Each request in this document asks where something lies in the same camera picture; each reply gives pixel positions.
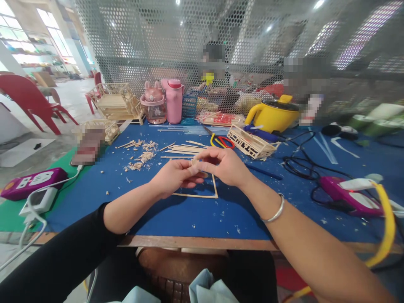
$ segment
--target blue table mat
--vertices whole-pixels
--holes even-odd
[[[158,149],[174,141],[176,144],[187,144],[186,140],[210,145],[208,135],[184,135],[178,132],[159,132],[157,129],[156,127],[149,127],[147,124],[128,126],[114,144],[99,158],[98,162],[76,182],[65,200],[52,211],[48,217],[47,231],[61,232],[75,221],[94,211],[103,202],[112,201],[127,191],[145,184],[168,162],[169,159],[163,159],[160,156],[180,156],[180,154],[165,153],[166,150],[158,151],[157,155],[148,161],[141,171],[129,170],[125,172],[124,167],[129,162],[135,162],[135,160],[130,160],[130,157],[134,156],[136,159],[143,150],[141,147],[137,151],[134,151],[133,148],[129,150],[116,149],[116,146],[138,139],[146,140],[146,142],[155,141],[159,145]],[[303,128],[287,130],[284,135],[293,137],[304,131],[307,130]],[[309,134],[303,135],[296,141],[301,143],[309,136]],[[402,186],[404,184],[402,174],[404,156],[401,149],[373,142],[369,147],[359,147],[353,142],[339,140],[343,147],[360,156],[357,159],[331,144],[329,138],[327,141],[337,158],[337,165],[330,163],[314,140],[306,143],[304,149],[318,164],[344,171],[355,178],[364,177],[369,173],[383,175],[385,180],[382,183],[390,199],[404,205],[404,187]],[[252,171],[261,181],[275,191],[283,193],[290,203],[339,240],[364,243],[380,242],[384,231],[383,219],[371,219],[366,223],[360,218],[326,209],[311,201],[310,192],[315,187],[315,183],[287,172],[282,166],[283,157],[290,156],[295,149],[296,146],[291,143],[281,144],[276,154],[266,161],[253,160],[237,149],[236,152],[245,163],[282,176],[284,179],[279,181]],[[322,175],[336,175],[325,170],[320,171]],[[217,178],[216,185],[218,199],[171,196],[157,202],[132,228],[130,233],[153,236],[272,239],[251,203],[239,189],[227,186]],[[183,190],[182,192],[213,195],[212,180],[210,178],[205,184],[198,185],[196,189]],[[324,201],[329,200],[329,197],[322,192],[319,192],[316,197]]]

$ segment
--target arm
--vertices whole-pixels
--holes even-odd
[[[209,148],[199,157],[207,160],[197,164],[199,169],[239,187],[262,219],[272,218],[278,211],[279,195],[253,176],[232,150]],[[212,159],[219,165],[210,163]],[[266,227],[319,298],[331,302],[395,302],[350,249],[287,201],[280,217]]]
[[[169,161],[147,184],[85,216],[35,251],[0,284],[4,302],[64,302],[159,199],[192,188],[206,174],[190,161]]]

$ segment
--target green mat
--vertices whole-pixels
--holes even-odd
[[[56,168],[56,167],[61,167],[63,168],[66,172],[69,178],[73,177],[76,172],[77,168],[70,166],[70,160],[72,159],[72,156],[76,152],[77,148],[73,148],[71,151],[69,151],[66,155],[64,155],[62,158],[57,160],[55,163],[53,163],[48,169],[51,168]],[[87,170],[90,169],[91,166],[85,166],[83,170],[80,172],[79,176],[71,180],[69,182],[66,182],[63,187],[58,191],[58,194],[56,196],[56,201],[53,204],[51,210],[47,212],[46,214],[43,215],[43,217],[46,219],[48,215],[52,212],[54,208],[56,208],[61,201],[65,198],[65,196],[71,191],[74,185],[70,186],[73,182],[77,182],[82,176],[87,172]],[[22,232],[24,230],[24,220],[25,218],[20,217],[18,214],[20,213],[20,210],[24,206],[24,203],[26,202],[26,199],[20,200],[20,201],[5,201],[2,205],[0,205],[0,232]]]

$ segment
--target table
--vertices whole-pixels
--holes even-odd
[[[289,130],[290,136],[304,130]],[[131,156],[139,156],[142,151],[133,149],[116,149],[131,140],[153,140],[159,149],[174,141],[185,144],[186,140],[209,144],[209,136],[184,135],[177,132],[158,132],[157,128],[147,125],[129,126],[107,149],[100,160],[82,173],[81,179],[47,215],[49,228],[41,236],[38,244],[47,242],[76,220],[95,210],[101,203],[113,200],[128,190],[148,182],[168,159],[161,159],[164,151],[147,162],[141,171],[124,171],[131,162]],[[397,203],[404,204],[404,189],[401,172],[404,162],[401,150],[372,143],[369,148],[357,146],[349,141],[340,141],[349,151],[359,155],[357,159],[330,144],[339,164],[332,165],[318,145],[311,140],[305,145],[305,151],[318,164],[333,167],[337,170],[363,177],[369,173],[380,173],[384,176],[383,184],[389,197]],[[281,165],[283,156],[291,155],[295,146],[282,144],[272,158],[265,162],[251,160],[237,151],[244,162],[256,165],[284,177],[278,181],[253,171],[252,173],[274,190],[282,192],[295,207],[324,227],[339,240],[359,253],[373,253],[383,236],[383,219],[372,219],[369,223],[360,218],[320,207],[310,200],[310,192],[314,188],[312,181],[303,180],[288,173]],[[216,249],[250,249],[278,250],[271,235],[259,220],[247,198],[236,188],[231,188],[217,180],[218,199],[185,198],[171,196],[156,203],[134,226],[123,243],[130,246],[155,247],[194,247]],[[209,181],[199,186],[197,194],[207,195],[213,192]],[[401,245],[395,245],[393,253],[401,253]]]

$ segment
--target silver bangle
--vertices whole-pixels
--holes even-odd
[[[263,222],[267,223],[267,222],[275,221],[275,220],[281,215],[281,213],[282,213],[282,211],[283,211],[283,206],[285,205],[285,197],[284,197],[284,195],[282,195],[281,193],[278,193],[278,195],[279,195],[279,196],[281,197],[281,199],[282,199],[282,201],[281,201],[281,206],[280,206],[278,212],[275,214],[275,216],[273,216],[272,218],[270,218],[270,219],[268,219],[268,220],[264,220],[264,219],[262,219],[262,218],[260,217],[260,219],[261,219]]]

